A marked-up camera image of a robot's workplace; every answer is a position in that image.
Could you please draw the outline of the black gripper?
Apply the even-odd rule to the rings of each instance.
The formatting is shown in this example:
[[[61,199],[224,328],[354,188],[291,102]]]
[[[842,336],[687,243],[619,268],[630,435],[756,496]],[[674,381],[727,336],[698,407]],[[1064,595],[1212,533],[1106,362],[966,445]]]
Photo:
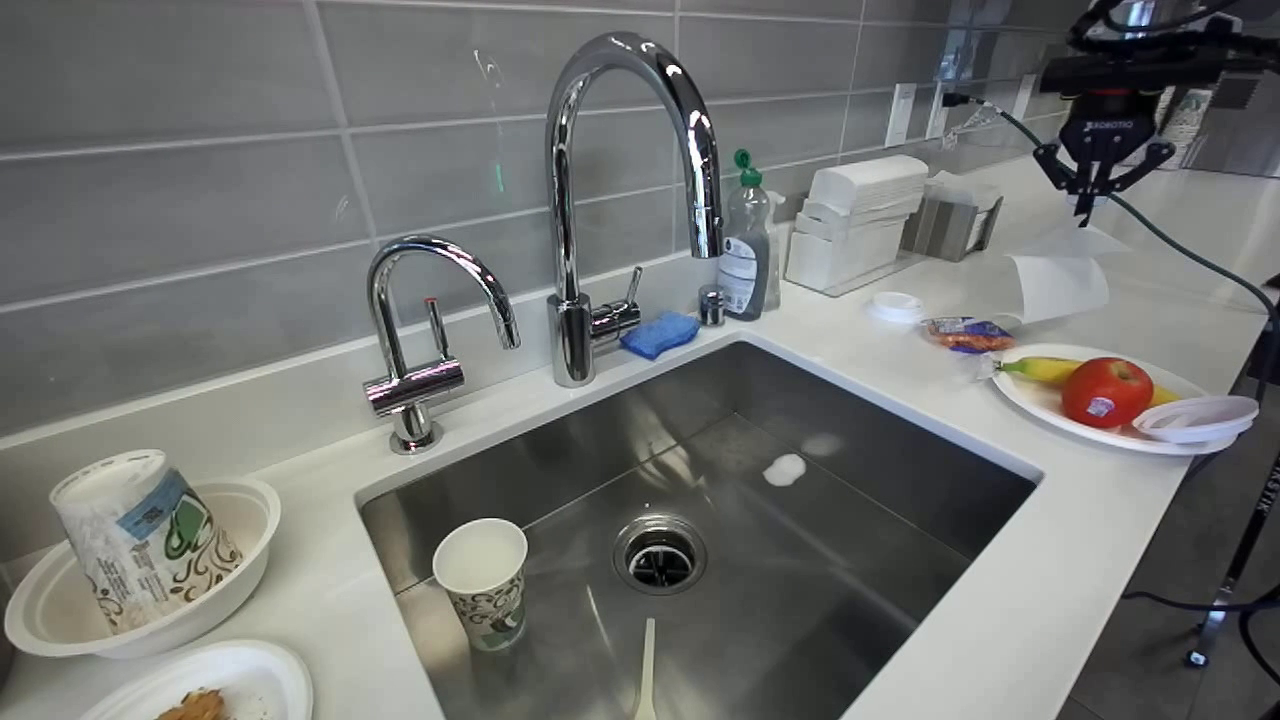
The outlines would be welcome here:
[[[1174,141],[1157,137],[1157,95],[1145,92],[1081,92],[1052,142],[1032,158],[1074,197],[1074,219],[1087,223],[1096,197],[1113,197],[1175,154]]]

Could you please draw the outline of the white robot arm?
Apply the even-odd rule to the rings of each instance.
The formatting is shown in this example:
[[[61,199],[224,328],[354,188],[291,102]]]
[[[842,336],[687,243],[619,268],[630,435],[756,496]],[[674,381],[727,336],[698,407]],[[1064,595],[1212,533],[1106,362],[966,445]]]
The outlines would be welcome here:
[[[1276,72],[1280,38],[1237,32],[1230,7],[1157,22],[1120,22],[1120,0],[1096,0],[1067,29],[1067,55],[1040,72],[1040,86],[1067,100],[1064,128],[1032,146],[1049,183],[1075,199],[1087,223],[1101,197],[1116,197],[1167,162],[1175,142],[1161,132],[1167,86],[1212,86],[1223,72]]]

